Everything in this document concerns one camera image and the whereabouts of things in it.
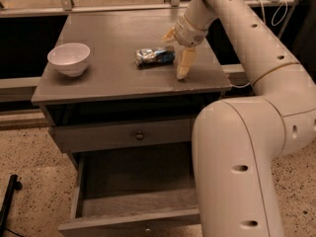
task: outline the drawer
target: drawer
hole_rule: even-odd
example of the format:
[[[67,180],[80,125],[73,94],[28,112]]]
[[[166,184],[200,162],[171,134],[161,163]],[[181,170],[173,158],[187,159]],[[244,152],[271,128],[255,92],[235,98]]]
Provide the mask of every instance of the drawer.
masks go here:
[[[189,118],[58,126],[49,130],[63,153],[191,141]]]
[[[80,154],[66,237],[199,224],[189,142]]]

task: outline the small package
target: small package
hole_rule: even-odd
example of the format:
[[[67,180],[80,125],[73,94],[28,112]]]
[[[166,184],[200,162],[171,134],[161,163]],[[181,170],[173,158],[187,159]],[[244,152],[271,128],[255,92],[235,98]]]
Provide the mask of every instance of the small package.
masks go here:
[[[144,48],[135,52],[136,64],[141,66],[152,63],[172,63],[175,59],[175,49],[173,46]]]

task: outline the speckled floor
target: speckled floor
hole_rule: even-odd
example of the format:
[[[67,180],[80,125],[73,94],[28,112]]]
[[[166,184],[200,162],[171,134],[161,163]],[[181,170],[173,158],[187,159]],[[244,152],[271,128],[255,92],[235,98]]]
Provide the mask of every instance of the speckled floor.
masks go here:
[[[57,226],[70,215],[75,169],[54,145],[41,114],[0,115],[0,127],[0,202],[11,174],[23,183],[14,193],[7,227],[28,237],[62,236]],[[285,236],[315,237],[316,140],[275,160],[273,172]],[[136,236],[201,237],[201,231],[197,225],[130,235]]]

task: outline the ceramic bowl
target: ceramic bowl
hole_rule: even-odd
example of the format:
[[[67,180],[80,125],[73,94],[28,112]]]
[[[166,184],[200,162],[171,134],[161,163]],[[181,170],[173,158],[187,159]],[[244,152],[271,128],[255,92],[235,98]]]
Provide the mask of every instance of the ceramic bowl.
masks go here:
[[[66,43],[54,48],[47,56],[52,67],[61,74],[75,77],[88,67],[89,46],[83,43]]]

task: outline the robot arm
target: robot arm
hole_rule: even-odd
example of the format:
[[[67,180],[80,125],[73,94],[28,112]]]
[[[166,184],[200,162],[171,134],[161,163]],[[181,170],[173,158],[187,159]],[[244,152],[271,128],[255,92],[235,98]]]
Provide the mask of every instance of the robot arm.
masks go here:
[[[193,0],[175,39],[194,48],[216,17],[257,96],[215,102],[197,117],[193,157],[203,236],[281,237],[271,162],[315,138],[316,87],[243,0]]]

